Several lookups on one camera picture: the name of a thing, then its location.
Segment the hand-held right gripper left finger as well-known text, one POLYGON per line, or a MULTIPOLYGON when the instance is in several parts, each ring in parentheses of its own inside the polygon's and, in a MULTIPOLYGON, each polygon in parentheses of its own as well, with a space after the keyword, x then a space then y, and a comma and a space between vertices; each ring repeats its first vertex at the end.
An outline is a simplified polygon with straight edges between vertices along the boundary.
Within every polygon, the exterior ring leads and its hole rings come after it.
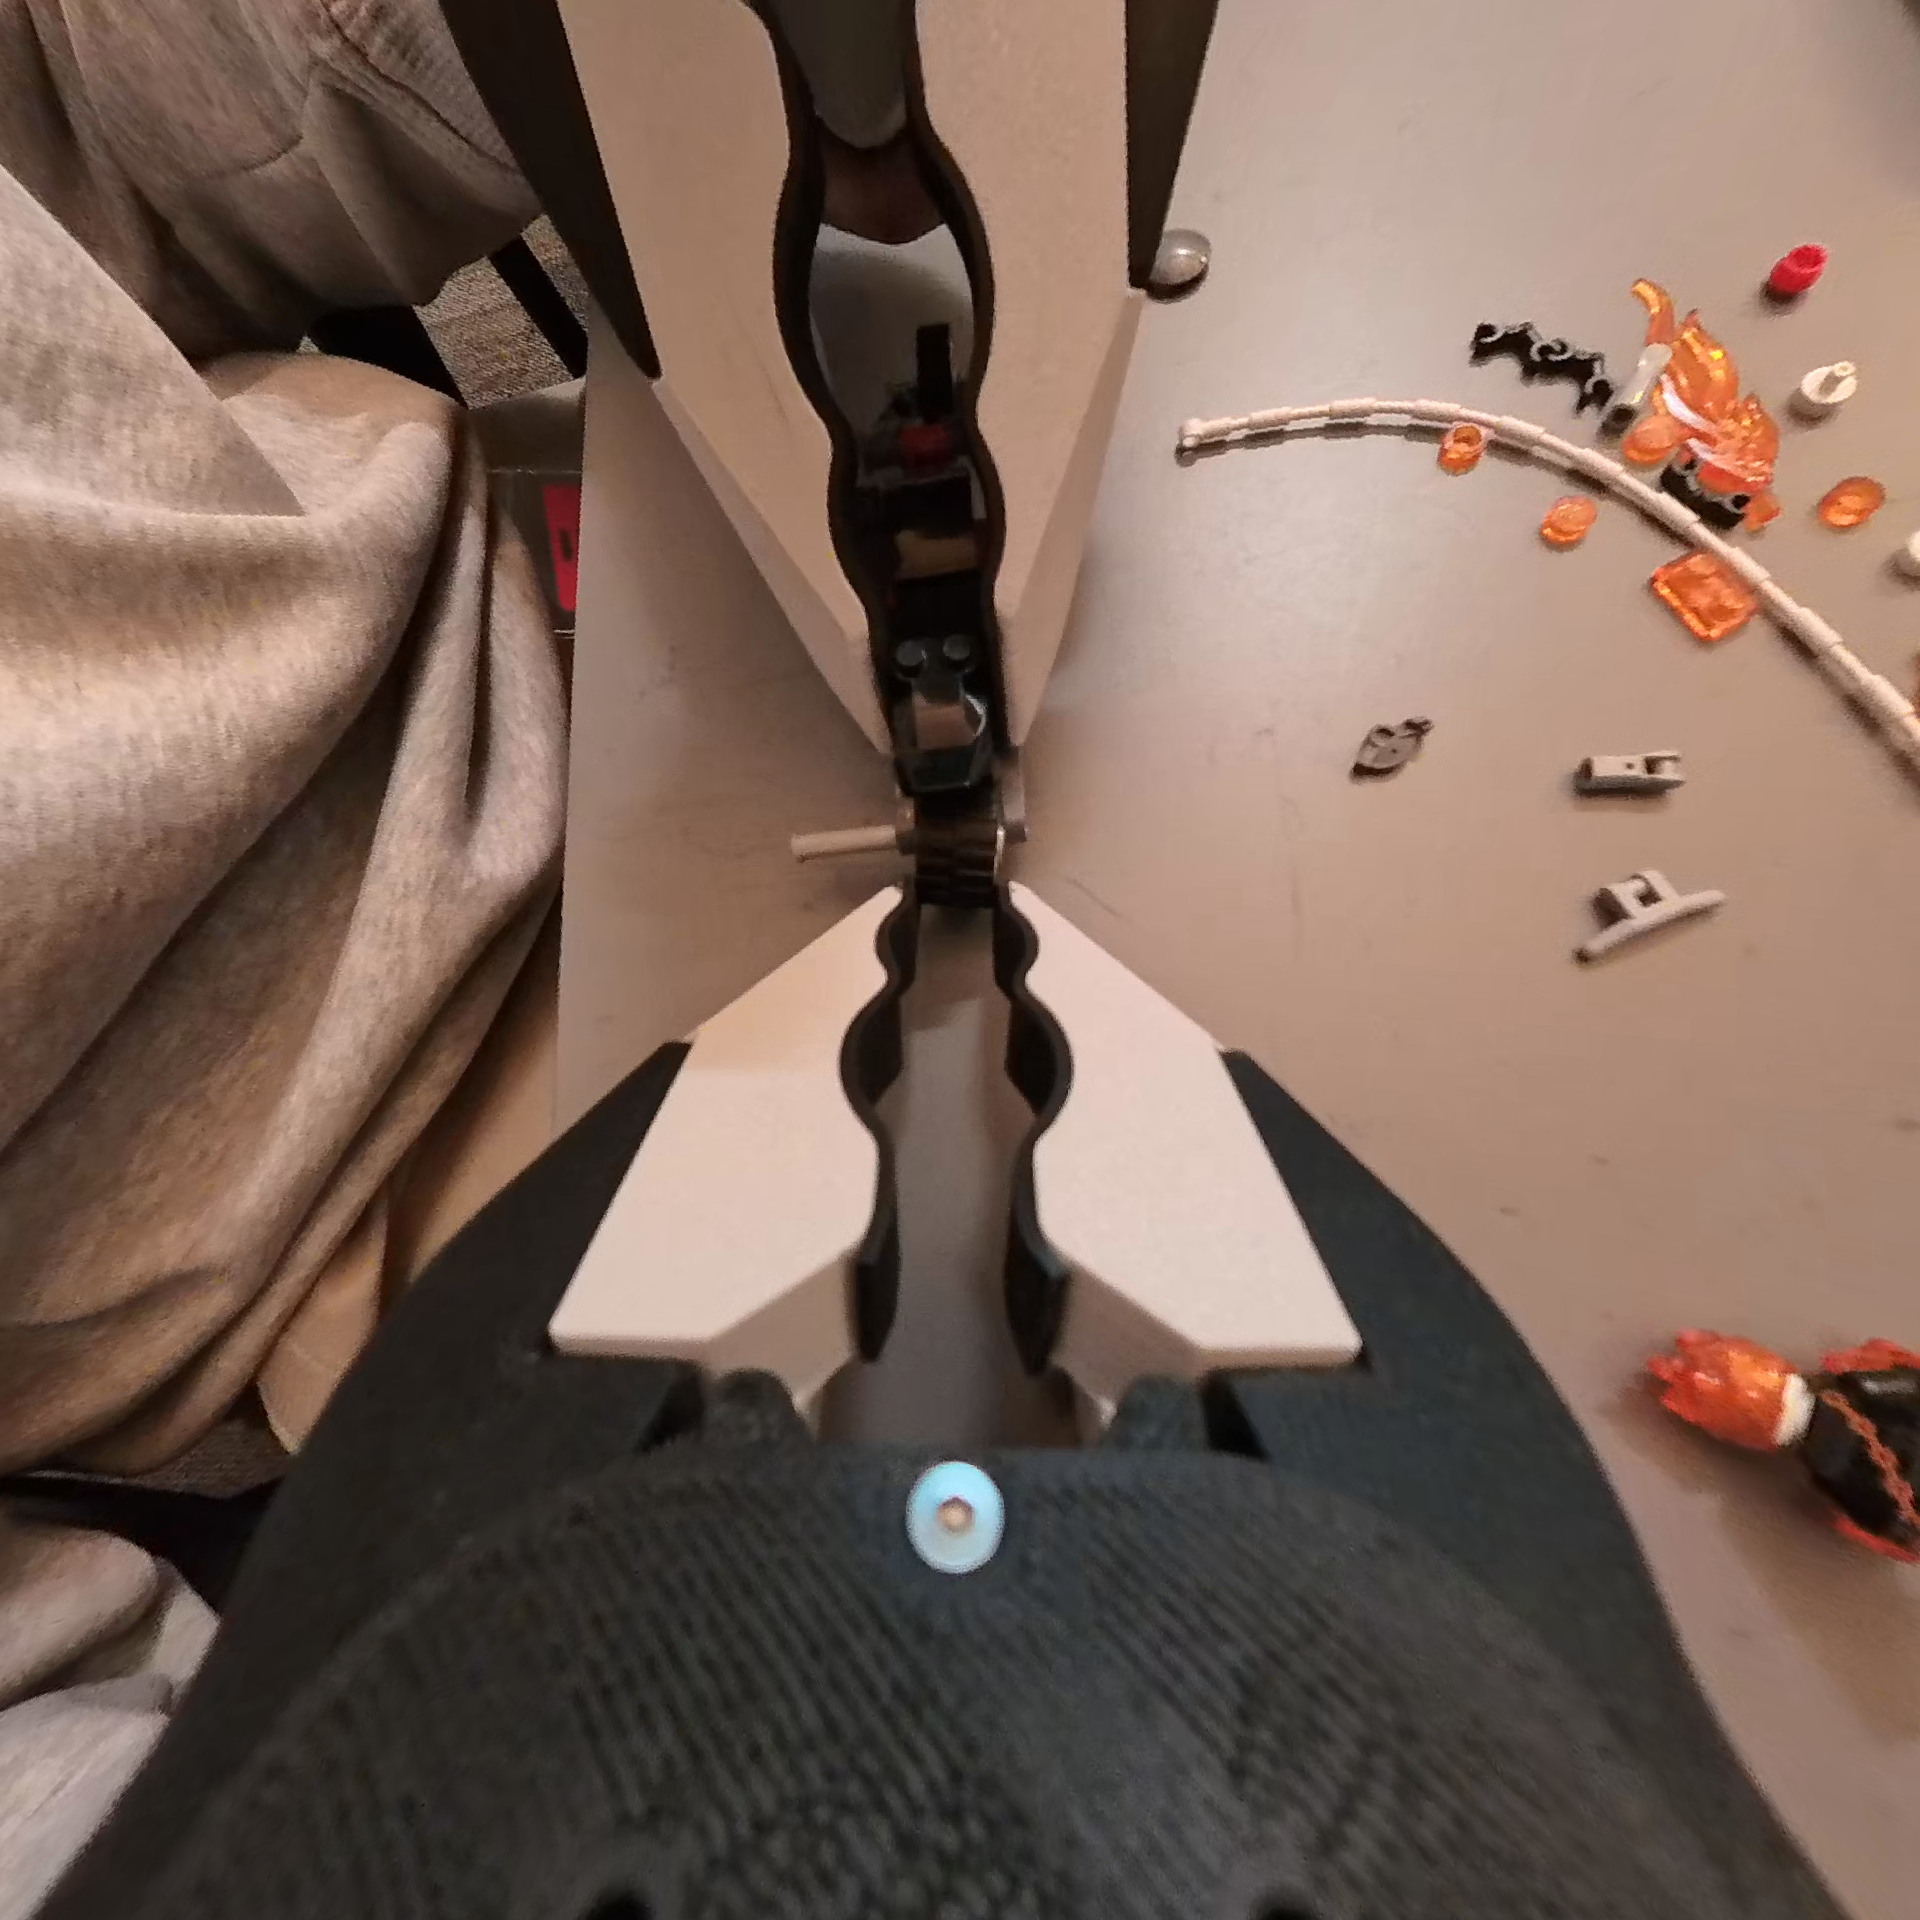
POLYGON ((842 1081, 889 885, 694 1029, 546 1332, 577 1358, 852 1361, 879 1146, 842 1081))

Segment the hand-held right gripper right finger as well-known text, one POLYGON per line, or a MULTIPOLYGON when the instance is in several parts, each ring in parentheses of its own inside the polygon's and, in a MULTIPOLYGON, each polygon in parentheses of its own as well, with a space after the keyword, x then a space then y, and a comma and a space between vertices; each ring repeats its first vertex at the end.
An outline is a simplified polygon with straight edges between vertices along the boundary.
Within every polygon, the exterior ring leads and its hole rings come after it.
POLYGON ((992 966, 1028 1110, 1004 1262, 1022 1366, 1085 1420, 1144 1378, 1351 1366, 1360 1332, 1208 1031, 1020 881, 992 966))

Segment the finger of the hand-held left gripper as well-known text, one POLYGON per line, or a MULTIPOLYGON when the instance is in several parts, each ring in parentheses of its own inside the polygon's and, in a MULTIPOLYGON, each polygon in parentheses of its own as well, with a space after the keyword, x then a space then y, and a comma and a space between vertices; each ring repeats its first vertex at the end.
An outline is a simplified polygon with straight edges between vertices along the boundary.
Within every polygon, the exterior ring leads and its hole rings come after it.
POLYGON ((794 136, 749 4, 564 1, 655 397, 833 698, 892 750, 871 621, 832 542, 832 434, 801 381, 808 287, 780 294, 794 136))
POLYGON ((914 4, 916 106, 976 302, 1004 741, 1040 718, 1142 294, 1129 258, 1125 4, 914 4))

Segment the small grey lego pin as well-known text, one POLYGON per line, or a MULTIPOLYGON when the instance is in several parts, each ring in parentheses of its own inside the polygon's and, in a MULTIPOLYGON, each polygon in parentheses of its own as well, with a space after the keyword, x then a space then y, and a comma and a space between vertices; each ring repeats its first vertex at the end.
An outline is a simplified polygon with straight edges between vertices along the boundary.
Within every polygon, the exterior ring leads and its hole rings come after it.
POLYGON ((930 862, 934 857, 958 857, 968 847, 985 847, 990 863, 994 863, 1004 857, 1004 850, 1010 844, 1017 845, 1022 841, 1023 828, 1010 829, 992 815, 952 815, 930 822, 921 817, 901 817, 892 822, 793 832, 786 839, 786 847, 797 862, 833 857, 897 857, 905 862, 930 862))

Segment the black lego tire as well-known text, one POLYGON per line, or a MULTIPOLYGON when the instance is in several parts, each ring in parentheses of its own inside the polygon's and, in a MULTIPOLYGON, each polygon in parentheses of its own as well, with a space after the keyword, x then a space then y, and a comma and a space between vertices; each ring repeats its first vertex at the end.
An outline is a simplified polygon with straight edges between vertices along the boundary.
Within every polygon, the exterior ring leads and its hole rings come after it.
POLYGON ((921 905, 985 909, 998 890, 1006 829, 992 807, 921 808, 908 858, 921 905))

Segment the black lego motorcycle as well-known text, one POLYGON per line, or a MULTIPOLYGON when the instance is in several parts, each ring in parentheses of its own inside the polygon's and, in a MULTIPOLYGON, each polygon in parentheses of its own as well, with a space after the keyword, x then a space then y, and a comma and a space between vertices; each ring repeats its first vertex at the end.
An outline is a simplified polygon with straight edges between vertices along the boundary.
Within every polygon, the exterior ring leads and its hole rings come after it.
POLYGON ((895 774, 905 794, 941 804, 990 783, 1001 742, 990 500, 964 397, 952 325, 919 325, 909 380, 860 444, 855 484, 895 774))

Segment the person's left forearm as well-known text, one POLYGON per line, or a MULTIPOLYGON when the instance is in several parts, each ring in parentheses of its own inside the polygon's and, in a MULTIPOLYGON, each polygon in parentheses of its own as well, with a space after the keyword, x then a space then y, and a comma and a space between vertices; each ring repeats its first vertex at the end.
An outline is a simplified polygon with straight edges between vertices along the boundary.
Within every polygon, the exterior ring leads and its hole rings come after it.
POLYGON ((537 217, 440 4, 4 1, 4 330, 191 361, 430 304, 537 217))

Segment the grey lego wing piece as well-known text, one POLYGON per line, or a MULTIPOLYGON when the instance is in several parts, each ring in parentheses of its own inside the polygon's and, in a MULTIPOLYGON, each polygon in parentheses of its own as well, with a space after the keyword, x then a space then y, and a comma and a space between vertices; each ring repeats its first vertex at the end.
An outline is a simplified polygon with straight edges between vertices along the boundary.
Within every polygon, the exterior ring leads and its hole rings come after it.
POLYGON ((1684 890, 1660 870, 1637 870, 1623 879, 1604 881, 1590 896, 1596 925, 1575 948, 1575 959, 1582 966, 1598 964, 1601 957, 1642 943, 1668 928, 1704 918, 1724 905, 1725 893, 1720 889, 1684 890))

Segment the orange lego flame piece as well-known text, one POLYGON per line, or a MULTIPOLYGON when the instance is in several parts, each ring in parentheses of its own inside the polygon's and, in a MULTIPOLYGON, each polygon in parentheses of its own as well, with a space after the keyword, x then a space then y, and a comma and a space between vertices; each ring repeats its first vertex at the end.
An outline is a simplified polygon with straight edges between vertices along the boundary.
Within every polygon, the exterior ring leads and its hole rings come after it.
POLYGON ((1734 356, 1698 310, 1677 314, 1666 287, 1653 279, 1637 279, 1630 294, 1645 310, 1642 345, 1668 348, 1668 361, 1623 432, 1623 461, 1663 470, 1688 464, 1708 500, 1744 500, 1737 522, 1754 534, 1780 513, 1770 488, 1783 439, 1777 423, 1760 394, 1744 389, 1734 356))

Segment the orange rectangular lego tile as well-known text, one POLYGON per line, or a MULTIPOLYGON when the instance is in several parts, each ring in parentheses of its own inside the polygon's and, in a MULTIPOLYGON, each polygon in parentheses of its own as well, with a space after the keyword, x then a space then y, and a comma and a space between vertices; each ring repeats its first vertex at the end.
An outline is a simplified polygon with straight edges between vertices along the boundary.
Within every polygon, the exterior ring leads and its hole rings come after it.
POLYGON ((1760 612, 1758 590, 1704 550, 1655 566, 1647 591, 1702 644, 1733 638, 1760 612))

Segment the person's left hand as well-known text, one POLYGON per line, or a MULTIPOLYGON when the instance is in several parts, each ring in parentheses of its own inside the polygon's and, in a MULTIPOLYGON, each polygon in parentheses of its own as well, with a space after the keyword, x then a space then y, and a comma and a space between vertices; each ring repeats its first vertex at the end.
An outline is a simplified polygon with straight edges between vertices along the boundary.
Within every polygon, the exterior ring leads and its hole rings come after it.
POLYGON ((903 246, 943 223, 912 135, 856 146, 821 128, 823 225, 879 246, 903 246))

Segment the orange flame minifigure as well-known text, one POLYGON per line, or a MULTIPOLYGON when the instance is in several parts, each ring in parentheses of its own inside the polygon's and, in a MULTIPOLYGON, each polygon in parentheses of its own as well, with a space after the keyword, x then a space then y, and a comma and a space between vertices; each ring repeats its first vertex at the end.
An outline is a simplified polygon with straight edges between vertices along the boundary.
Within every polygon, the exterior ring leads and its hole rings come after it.
POLYGON ((1794 1455, 1842 1537, 1916 1565, 1916 1350, 1873 1336, 1799 1366, 1745 1336, 1684 1330, 1645 1372, 1674 1420, 1727 1446, 1794 1455))

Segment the person's grey sweater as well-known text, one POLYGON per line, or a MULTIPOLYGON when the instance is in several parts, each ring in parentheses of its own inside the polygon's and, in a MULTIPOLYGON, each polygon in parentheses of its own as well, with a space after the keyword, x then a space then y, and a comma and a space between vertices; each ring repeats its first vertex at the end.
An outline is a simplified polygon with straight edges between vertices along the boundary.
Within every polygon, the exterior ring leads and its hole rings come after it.
POLYGON ((442 394, 191 362, 4 177, 4 1477, 296 1448, 557 889, 564 692, 442 394))

